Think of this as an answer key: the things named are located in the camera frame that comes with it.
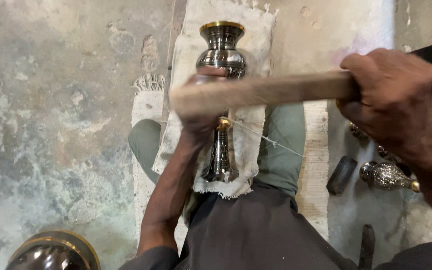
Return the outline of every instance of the green trousers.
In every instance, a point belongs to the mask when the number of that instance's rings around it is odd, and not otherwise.
[[[153,120],[139,121],[129,134],[129,146],[141,164],[146,175],[156,184],[159,175],[151,170],[159,150],[159,134],[161,126]],[[263,135],[281,145],[303,155],[304,129],[303,104],[268,106]],[[254,181],[273,186],[294,197],[298,191],[298,177],[303,158],[282,147],[274,147],[267,140],[261,140],[258,165],[259,174]],[[199,194],[192,194],[186,202],[183,216],[189,214],[190,206],[194,205]]]

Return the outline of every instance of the cloth fringe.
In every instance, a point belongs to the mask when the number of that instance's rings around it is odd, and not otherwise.
[[[137,88],[138,91],[164,91],[166,77],[150,73],[137,78],[131,85],[132,88]]]
[[[217,192],[219,196],[221,196],[222,199],[225,200],[231,200],[231,199],[236,199],[237,197],[241,196],[241,195],[246,195],[250,192],[252,192],[253,190],[251,189],[251,187],[249,189],[247,189],[246,191],[243,191],[241,193],[238,194],[234,194],[234,195],[227,195],[225,193],[222,193],[219,191],[219,189],[217,187],[210,187],[210,188],[205,188],[205,189],[198,189],[198,190],[194,190],[195,192],[199,192],[199,193],[207,193],[207,192]]]

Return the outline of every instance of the engraved metal vase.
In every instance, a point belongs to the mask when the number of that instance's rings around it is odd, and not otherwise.
[[[404,172],[393,163],[364,163],[359,169],[359,176],[365,183],[384,191],[406,188],[420,192],[420,183],[404,175]]]
[[[245,28],[231,21],[215,21],[200,28],[201,36],[206,40],[208,49],[201,53],[196,61],[196,68],[213,66],[226,70],[229,79],[243,79],[246,71],[246,58],[237,51],[236,44],[243,37]],[[228,117],[229,109],[221,111],[222,117]],[[228,129],[231,123],[220,118],[219,126],[214,131],[211,160],[203,170],[206,181],[229,183],[239,176],[231,162],[228,147]]]
[[[68,230],[46,230],[26,240],[6,270],[101,270],[98,255],[81,236]]]

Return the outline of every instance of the left hand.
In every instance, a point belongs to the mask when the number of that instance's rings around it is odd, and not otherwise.
[[[226,71],[214,67],[203,67],[192,75],[186,85],[200,84],[214,81],[226,81]],[[183,130],[181,137],[188,138],[192,143],[205,144],[208,137],[219,124],[219,115],[199,115],[196,117],[181,118]]]

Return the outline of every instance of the string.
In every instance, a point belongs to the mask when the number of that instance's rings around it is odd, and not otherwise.
[[[250,132],[256,134],[257,136],[259,136],[259,137],[265,139],[266,141],[272,143],[274,147],[276,147],[276,146],[280,146],[280,147],[282,147],[282,148],[288,150],[289,152],[292,152],[292,153],[294,153],[294,154],[296,154],[296,155],[298,155],[298,156],[300,156],[300,157],[303,158],[303,155],[301,155],[301,154],[299,154],[299,153],[296,153],[295,151],[293,151],[293,150],[291,150],[291,149],[285,147],[284,145],[281,145],[281,144],[279,144],[279,143],[273,141],[272,139],[270,139],[270,138],[268,138],[268,137],[266,137],[266,136],[263,136],[262,134],[260,134],[260,133],[258,133],[258,132],[255,132],[255,131],[252,130],[251,128],[249,128],[249,127],[243,125],[243,123],[241,123],[241,122],[238,121],[238,120],[229,119],[228,117],[224,117],[224,116],[221,116],[220,118],[225,119],[225,120],[229,120],[229,121],[231,121],[232,123],[238,124],[239,126],[241,126],[241,127],[245,128],[245,129],[249,130]]]

